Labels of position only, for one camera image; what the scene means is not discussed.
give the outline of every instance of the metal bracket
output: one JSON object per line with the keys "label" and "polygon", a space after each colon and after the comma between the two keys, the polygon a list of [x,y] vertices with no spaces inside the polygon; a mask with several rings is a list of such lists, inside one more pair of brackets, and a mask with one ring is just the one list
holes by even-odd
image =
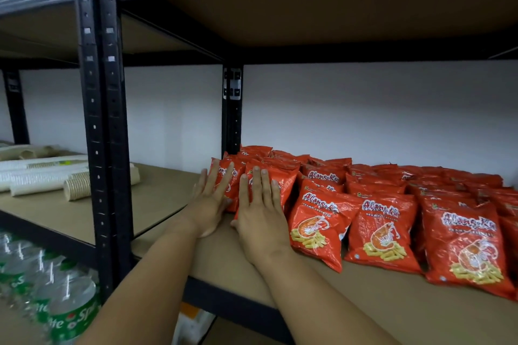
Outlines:
{"label": "metal bracket", "polygon": [[3,70],[5,94],[11,118],[12,137],[17,145],[29,143],[29,130],[23,104],[22,83],[18,70]]}
{"label": "metal bracket", "polygon": [[223,67],[223,101],[221,113],[221,156],[236,154],[241,144],[241,110],[243,106],[243,67]]}
{"label": "metal bracket", "polygon": [[133,267],[126,94],[117,0],[75,0],[97,267],[106,300]]}

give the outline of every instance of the person's left arm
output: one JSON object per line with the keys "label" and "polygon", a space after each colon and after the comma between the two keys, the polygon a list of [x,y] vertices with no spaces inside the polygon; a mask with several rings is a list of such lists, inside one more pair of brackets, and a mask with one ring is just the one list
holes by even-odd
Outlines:
{"label": "person's left arm", "polygon": [[215,161],[208,177],[202,171],[191,203],[167,220],[165,233],[108,298],[77,345],[171,344],[196,239],[216,229],[229,203],[224,193],[233,164],[214,191],[218,170]]}

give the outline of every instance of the person's right hand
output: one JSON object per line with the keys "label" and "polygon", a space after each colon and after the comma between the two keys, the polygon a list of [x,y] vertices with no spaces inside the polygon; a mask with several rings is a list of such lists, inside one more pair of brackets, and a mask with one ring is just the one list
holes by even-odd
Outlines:
{"label": "person's right hand", "polygon": [[286,217],[282,212],[277,181],[269,181],[268,171],[253,169],[252,203],[248,197],[248,177],[239,180],[239,218],[230,224],[250,263],[259,271],[284,254],[291,254]]}

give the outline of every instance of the floor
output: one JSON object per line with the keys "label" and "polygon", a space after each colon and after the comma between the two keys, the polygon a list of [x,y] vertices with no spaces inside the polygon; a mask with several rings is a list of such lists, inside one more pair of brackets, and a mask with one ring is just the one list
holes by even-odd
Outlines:
{"label": "floor", "polygon": [[[0,343],[2,345],[44,345],[38,326],[30,324],[15,310],[9,309],[5,301],[0,300]],[[280,345],[261,334],[235,323],[217,318],[204,345]]]}

